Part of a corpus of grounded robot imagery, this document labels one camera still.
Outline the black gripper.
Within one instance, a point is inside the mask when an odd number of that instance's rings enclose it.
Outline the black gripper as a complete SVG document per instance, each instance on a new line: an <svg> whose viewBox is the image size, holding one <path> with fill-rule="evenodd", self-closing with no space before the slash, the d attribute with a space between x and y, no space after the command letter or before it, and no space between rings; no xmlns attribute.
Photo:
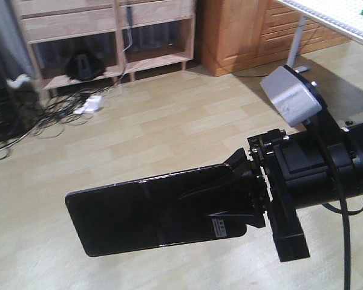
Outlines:
<svg viewBox="0 0 363 290"><path fill-rule="evenodd" d="M247 142L253 160L264 169L269 181L272 200L267 216L280 261L308 258L309 248L297 209L339 199L319 146L307 131L285 136L279 129L249 137ZM227 173L183 193L179 200L230 192L258 194L260 180L254 172L255 164L247 159L243 148L237 149L223 165L229 169ZM255 228L266 227L263 214L255 209L209 209L204 210L204 215Z"/></svg>

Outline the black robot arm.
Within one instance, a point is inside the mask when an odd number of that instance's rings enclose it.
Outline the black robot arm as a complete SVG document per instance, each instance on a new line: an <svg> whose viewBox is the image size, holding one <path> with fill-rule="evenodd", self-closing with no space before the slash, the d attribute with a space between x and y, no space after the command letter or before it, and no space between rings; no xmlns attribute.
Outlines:
<svg viewBox="0 0 363 290"><path fill-rule="evenodd" d="M363 195L363 123L343 130L334 121L310 122L286 135L274 129L248 139L224 163L226 173L182 193L183 202L203 204L210 218L254 227L270 223L280 261L310 253L296 210L341 203L338 213L352 215L346 200Z"/></svg>

